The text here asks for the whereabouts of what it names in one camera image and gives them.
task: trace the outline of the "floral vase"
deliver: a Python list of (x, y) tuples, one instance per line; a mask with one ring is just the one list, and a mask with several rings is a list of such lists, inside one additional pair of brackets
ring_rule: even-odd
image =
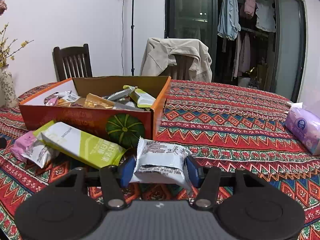
[(8, 71), (8, 66), (9, 65), (6, 65), (1, 68), (2, 71), (0, 76), (0, 85), (4, 93), (4, 106), (11, 108), (17, 104), (17, 96), (16, 92), (14, 91), (12, 75), (11, 72)]

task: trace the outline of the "tissue pack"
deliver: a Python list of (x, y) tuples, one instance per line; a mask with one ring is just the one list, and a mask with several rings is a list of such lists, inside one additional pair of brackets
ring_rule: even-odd
[(291, 107), (284, 125), (312, 155), (320, 154), (320, 119), (313, 113)]

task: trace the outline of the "wooden chair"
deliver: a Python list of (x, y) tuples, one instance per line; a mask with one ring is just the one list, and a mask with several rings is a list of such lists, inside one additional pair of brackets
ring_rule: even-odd
[(59, 81), (70, 77), (92, 77), (89, 46), (53, 49), (53, 60)]
[(176, 66), (168, 66), (160, 76), (171, 76), (172, 79), (190, 80), (189, 68), (193, 62), (192, 57), (184, 55), (174, 55), (176, 58)]

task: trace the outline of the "green pumpkin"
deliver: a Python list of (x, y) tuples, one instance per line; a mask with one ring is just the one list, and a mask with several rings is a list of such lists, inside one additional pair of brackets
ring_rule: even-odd
[(140, 136), (143, 138), (143, 123), (129, 114), (116, 114), (108, 119), (106, 131), (110, 141), (129, 149), (137, 147)]

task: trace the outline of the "tablecloth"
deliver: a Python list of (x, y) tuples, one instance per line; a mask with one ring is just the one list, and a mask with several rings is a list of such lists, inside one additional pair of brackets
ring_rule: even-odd
[[(23, 100), (50, 84), (34, 88)], [(158, 131), (159, 141), (178, 143), (197, 154), (201, 165), (223, 171), (244, 167), (299, 202), (305, 210), (305, 227), (299, 239), (320, 239), (320, 161), (284, 127), (286, 98), (231, 85), (177, 81), (171, 83)], [(17, 207), (32, 194), (82, 164), (59, 155), (48, 167), (21, 163), (10, 153), (15, 139), (26, 132), (19, 108), (0, 108), (0, 136), (8, 141), (0, 151), (0, 228), (9, 239), (21, 239), (13, 217)], [(191, 194), (176, 185), (130, 184), (123, 190), (133, 199), (188, 199)], [(101, 189), (89, 195), (103, 203)], [(218, 202), (232, 195), (221, 187)]]

